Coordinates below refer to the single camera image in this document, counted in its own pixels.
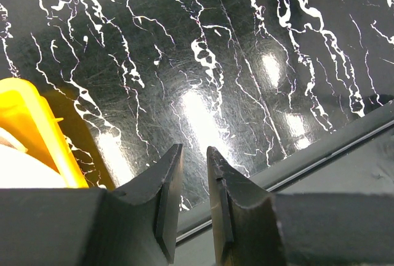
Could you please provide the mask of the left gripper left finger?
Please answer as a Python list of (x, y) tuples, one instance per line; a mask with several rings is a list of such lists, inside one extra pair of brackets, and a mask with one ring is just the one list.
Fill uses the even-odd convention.
[(105, 197), (106, 264), (174, 261), (183, 177), (183, 146)]

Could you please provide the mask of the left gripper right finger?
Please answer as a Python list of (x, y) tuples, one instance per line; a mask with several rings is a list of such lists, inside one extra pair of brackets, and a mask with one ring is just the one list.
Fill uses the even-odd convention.
[(285, 265), (274, 196), (207, 148), (212, 234), (217, 265)]

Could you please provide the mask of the pink patterned towel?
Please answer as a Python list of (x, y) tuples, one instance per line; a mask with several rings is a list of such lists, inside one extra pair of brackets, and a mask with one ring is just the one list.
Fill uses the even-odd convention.
[(27, 154), (27, 148), (1, 129), (1, 188), (65, 188), (62, 176)]

